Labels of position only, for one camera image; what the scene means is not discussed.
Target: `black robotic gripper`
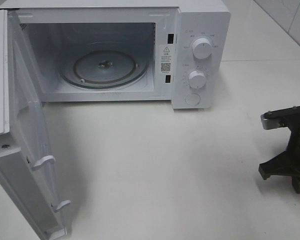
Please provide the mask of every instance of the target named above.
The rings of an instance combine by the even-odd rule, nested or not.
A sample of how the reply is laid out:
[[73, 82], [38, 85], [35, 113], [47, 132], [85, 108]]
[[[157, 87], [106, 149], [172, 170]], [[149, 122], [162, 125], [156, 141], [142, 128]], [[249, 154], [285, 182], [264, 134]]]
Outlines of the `black robotic gripper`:
[[259, 165], [264, 180], [271, 175], [291, 176], [294, 190], [300, 194], [300, 106], [261, 115], [263, 128], [289, 128], [290, 139], [286, 150], [271, 160]]

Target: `power level knob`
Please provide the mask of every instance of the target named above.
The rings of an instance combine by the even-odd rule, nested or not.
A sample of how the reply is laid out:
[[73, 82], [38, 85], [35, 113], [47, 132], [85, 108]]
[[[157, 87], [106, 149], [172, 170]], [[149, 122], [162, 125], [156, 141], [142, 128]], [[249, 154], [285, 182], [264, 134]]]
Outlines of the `power level knob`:
[[197, 59], [206, 59], [211, 55], [212, 44], [206, 37], [195, 40], [192, 44], [192, 53]]
[[188, 76], [188, 82], [191, 88], [200, 89], [206, 84], [207, 77], [202, 71], [192, 71]]

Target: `warning label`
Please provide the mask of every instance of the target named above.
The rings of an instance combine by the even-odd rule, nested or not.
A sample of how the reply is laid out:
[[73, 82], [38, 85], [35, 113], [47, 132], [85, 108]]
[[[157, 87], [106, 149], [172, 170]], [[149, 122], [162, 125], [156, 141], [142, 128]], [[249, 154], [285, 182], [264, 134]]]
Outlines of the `warning label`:
[[173, 72], [173, 62], [175, 50], [173, 46], [160, 45], [160, 72], [162, 74], [171, 74]]

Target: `control panel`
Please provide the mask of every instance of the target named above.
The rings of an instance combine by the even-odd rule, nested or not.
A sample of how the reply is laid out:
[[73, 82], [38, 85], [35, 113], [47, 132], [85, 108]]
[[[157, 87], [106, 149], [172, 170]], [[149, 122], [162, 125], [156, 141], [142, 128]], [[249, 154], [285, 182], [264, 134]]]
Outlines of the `control panel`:
[[181, 13], [174, 109], [209, 108], [230, 21], [229, 12]]

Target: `screw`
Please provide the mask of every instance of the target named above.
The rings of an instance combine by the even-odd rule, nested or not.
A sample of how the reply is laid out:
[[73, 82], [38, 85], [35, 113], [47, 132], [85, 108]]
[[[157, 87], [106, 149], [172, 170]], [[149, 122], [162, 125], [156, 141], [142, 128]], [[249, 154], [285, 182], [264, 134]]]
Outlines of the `screw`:
[[9, 148], [10, 148], [10, 145], [9, 145], [9, 144], [3, 144], [3, 145], [1, 146], [1, 148], [3, 148], [3, 149], [9, 149]]

